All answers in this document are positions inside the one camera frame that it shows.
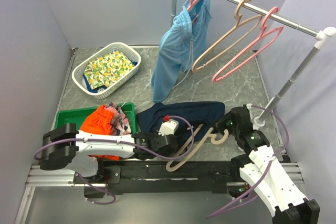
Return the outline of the navy blue shorts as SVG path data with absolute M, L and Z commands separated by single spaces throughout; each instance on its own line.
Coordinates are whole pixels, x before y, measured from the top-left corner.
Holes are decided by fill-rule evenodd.
M 156 133 L 166 115 L 180 116 L 186 119 L 194 129 L 201 125 L 195 134 L 194 141 L 200 141 L 210 127 L 225 114 L 225 105 L 217 101 L 183 102 L 165 105 L 156 103 L 136 115 L 140 130 L 146 133 Z

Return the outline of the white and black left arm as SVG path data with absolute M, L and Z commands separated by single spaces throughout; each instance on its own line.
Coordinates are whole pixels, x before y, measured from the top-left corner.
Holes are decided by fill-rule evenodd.
M 104 178 L 103 156 L 142 161 L 170 158 L 177 151 L 178 124 L 176 120 L 169 120 L 161 124 L 157 133 L 114 136 L 88 133 L 78 130 L 74 123 L 67 123 L 44 134 L 43 146 L 34 158 L 42 170 L 67 168 L 98 183 Z

